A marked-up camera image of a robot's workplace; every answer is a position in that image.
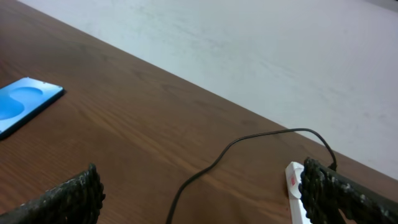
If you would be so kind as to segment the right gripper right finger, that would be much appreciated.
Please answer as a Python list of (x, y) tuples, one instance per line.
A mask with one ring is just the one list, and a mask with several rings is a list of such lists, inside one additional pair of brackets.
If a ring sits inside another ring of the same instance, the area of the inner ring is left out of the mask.
[(314, 224), (397, 224), (397, 202), (307, 158), (298, 189), (305, 216)]

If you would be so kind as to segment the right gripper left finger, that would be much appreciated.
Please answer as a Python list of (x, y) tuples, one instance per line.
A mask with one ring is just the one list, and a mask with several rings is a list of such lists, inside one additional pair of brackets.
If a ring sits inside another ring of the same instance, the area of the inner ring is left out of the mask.
[(1, 224), (96, 224), (105, 199), (96, 166), (1, 214)]

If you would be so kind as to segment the blue Galaxy smartphone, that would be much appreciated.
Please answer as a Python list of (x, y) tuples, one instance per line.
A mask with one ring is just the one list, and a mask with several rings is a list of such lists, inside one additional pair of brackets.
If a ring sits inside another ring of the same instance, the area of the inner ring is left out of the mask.
[(1, 139), (63, 96), (62, 86), (25, 77), (1, 88)]

